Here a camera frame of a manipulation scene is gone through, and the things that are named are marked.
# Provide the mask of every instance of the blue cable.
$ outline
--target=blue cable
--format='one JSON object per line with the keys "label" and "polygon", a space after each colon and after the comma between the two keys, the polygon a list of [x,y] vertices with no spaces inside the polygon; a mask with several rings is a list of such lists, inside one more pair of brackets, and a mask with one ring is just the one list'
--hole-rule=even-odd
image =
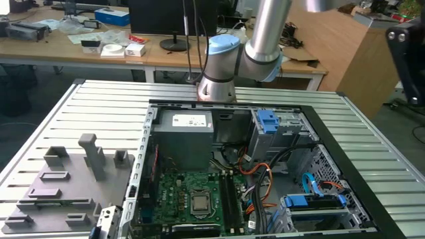
{"label": "blue cable", "polygon": [[311,182],[312,182],[312,187],[314,187],[315,193],[319,195],[319,197],[324,197],[323,192],[319,190],[315,177],[311,173],[303,174],[303,188],[304,188],[306,193],[311,193],[311,190],[308,188],[308,180],[311,180]]}

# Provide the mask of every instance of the black monitor base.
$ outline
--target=black monitor base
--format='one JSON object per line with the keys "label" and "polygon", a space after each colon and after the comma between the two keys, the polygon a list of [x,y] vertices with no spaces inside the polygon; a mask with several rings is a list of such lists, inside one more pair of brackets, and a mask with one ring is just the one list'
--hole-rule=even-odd
{"label": "black monitor base", "polygon": [[161,47],[169,51],[187,51],[187,41],[178,39],[174,35],[173,39],[166,39],[161,42]]}

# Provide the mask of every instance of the desk leg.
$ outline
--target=desk leg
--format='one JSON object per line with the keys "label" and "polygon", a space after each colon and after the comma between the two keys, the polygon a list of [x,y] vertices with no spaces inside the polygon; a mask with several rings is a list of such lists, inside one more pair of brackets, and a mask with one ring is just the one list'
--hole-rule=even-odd
{"label": "desk leg", "polygon": [[324,78],[324,75],[314,76],[314,78],[311,79],[311,82],[308,83],[308,87],[307,87],[308,91],[318,91],[323,78]]}
{"label": "desk leg", "polygon": [[154,66],[146,66],[146,76],[147,76],[147,82],[155,83],[155,67]]}

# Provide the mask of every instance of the slotted aluminum platform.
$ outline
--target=slotted aluminum platform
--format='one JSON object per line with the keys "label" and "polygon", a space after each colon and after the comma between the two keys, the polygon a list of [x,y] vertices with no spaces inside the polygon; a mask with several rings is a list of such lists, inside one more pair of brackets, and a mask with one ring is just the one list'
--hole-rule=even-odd
{"label": "slotted aluminum platform", "polygon": [[[425,178],[379,132],[351,101],[331,92],[238,88],[238,102],[311,105],[382,203],[410,238],[425,239]],[[137,153],[150,99],[197,100],[190,85],[87,80],[74,84],[0,174],[0,227],[39,170],[50,146],[78,145],[83,133],[98,135],[106,153]],[[83,239],[89,233],[29,235]],[[5,235],[17,238],[22,235]]]}

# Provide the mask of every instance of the robotic arm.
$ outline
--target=robotic arm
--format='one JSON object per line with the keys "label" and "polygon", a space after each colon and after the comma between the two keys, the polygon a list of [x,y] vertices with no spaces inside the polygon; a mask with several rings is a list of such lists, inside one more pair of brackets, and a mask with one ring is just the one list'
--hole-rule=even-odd
{"label": "robotic arm", "polygon": [[387,30],[387,40],[408,102],[425,106],[425,7],[422,17]]}
{"label": "robotic arm", "polygon": [[279,40],[292,2],[311,12],[327,11],[360,0],[262,0],[254,36],[240,43],[232,35],[211,38],[210,61],[199,85],[199,100],[235,101],[235,76],[260,82],[274,81],[282,65]]}

